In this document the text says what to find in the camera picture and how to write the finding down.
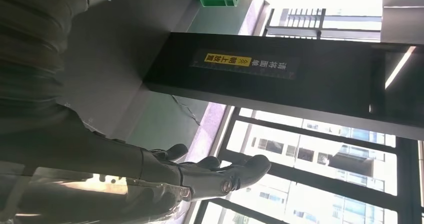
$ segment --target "yellow label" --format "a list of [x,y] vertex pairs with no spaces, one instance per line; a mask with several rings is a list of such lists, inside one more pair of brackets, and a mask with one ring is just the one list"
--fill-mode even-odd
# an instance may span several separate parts
[[223,63],[223,64],[231,64],[243,67],[249,67],[252,61],[251,57],[240,57],[240,56],[232,56],[232,55],[224,55],[224,54],[216,54],[216,53],[208,53],[204,58],[205,62],[210,63]]

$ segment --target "black metal frame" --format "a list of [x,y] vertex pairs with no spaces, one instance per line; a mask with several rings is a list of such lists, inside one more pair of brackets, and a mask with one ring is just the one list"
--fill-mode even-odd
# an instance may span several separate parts
[[[356,139],[350,139],[330,134],[320,133],[316,131],[306,130],[302,128],[292,127],[273,122],[257,120],[255,118],[245,117],[240,115],[240,108],[235,108],[232,113],[228,128],[222,141],[221,148],[218,153],[218,158],[223,161],[237,162],[242,159],[249,158],[243,153],[233,152],[227,149],[230,136],[233,132],[236,121],[261,125],[283,131],[308,135],[311,137],[324,138],[336,142],[356,145],[373,150],[383,151],[396,154],[397,156],[397,196],[373,190],[367,187],[347,183],[341,180],[332,179],[302,171],[292,167],[284,166],[277,163],[272,163],[272,167],[268,174],[298,182],[310,187],[318,188],[323,191],[331,192],[347,198],[352,198],[360,202],[368,203],[384,209],[389,209],[397,212],[399,224],[420,224],[422,212],[420,200],[420,172],[419,172],[419,157],[418,157],[418,141],[396,137],[396,147],[375,144]],[[284,224],[285,222],[269,217],[254,210],[245,208],[238,204],[232,203],[223,199],[212,199],[202,201],[199,212],[195,219],[195,224],[202,223],[203,215],[205,214],[208,202],[215,203],[224,208],[233,210],[241,215],[256,219],[268,224]]]

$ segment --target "gray floor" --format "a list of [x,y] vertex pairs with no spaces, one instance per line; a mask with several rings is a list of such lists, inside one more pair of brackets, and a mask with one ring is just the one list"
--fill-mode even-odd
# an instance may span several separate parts
[[136,119],[148,96],[141,76],[190,2],[110,0],[77,16],[63,54],[65,71],[58,75],[65,85],[58,102],[102,133],[112,135],[119,123],[121,133],[128,132],[132,127],[122,127],[122,119]]

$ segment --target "cable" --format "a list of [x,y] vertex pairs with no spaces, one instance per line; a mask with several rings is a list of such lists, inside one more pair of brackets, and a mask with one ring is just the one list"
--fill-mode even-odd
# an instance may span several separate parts
[[200,122],[197,120],[196,115],[195,115],[195,114],[194,114],[194,113],[190,110],[190,108],[189,108],[187,105],[180,103],[180,102],[178,101],[177,97],[175,97],[174,95],[171,95],[171,97],[173,98],[173,100],[174,100],[174,101],[175,101],[178,105],[180,105],[180,106],[182,106],[182,107],[186,108],[186,109],[190,112],[190,114],[191,114],[191,118],[193,118],[193,120],[195,120],[195,121],[196,121],[196,123],[200,126]]

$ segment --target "window frame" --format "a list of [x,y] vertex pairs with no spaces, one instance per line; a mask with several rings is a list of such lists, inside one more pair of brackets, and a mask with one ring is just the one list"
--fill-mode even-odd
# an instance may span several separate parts
[[[381,16],[358,16],[358,15],[326,15],[325,8],[316,9],[316,13],[312,14],[298,14],[298,9],[290,9],[289,11],[283,11],[282,18],[280,20],[297,20],[303,18],[304,20],[309,19],[308,27],[294,26],[293,22],[289,25],[272,26],[271,20],[275,9],[272,8],[269,13],[268,21],[264,27],[262,36],[276,35],[276,36],[294,36],[296,38],[313,38],[321,39],[326,38],[348,38],[348,39],[359,39],[359,40],[380,40],[381,31],[375,29],[353,29],[353,28],[323,28],[324,21],[381,21]],[[313,19],[314,25],[310,26],[310,22]]]
[[[396,154],[397,158],[397,196],[373,190],[364,186],[328,178],[307,171],[295,169],[277,163],[272,163],[268,174],[291,180],[303,185],[317,188],[326,192],[340,195],[345,198],[354,199],[362,203],[374,205],[383,209],[389,209],[397,212],[398,223],[418,224],[422,221],[424,209],[421,207],[419,160],[418,160],[418,142],[416,140],[396,137],[396,147],[385,146],[368,141],[335,136],[317,131],[288,126],[279,123],[273,123],[264,120],[258,120],[253,117],[244,117],[240,115],[241,108],[234,108],[228,122],[227,129],[223,135],[221,147],[218,152],[218,158],[227,162],[236,162],[237,160],[246,160],[250,156],[243,153],[234,152],[227,149],[230,136],[236,121],[242,121],[252,125],[279,129],[288,132],[294,132],[301,135],[308,135],[317,138],[328,139],[336,142],[343,142],[349,145],[378,150],[387,153]],[[201,202],[199,211],[195,218],[195,224],[201,224],[203,215],[208,203],[220,205],[226,209],[244,216],[256,219],[263,223],[285,224],[286,222],[267,216],[255,210],[232,203],[229,200],[216,198],[204,200]]]

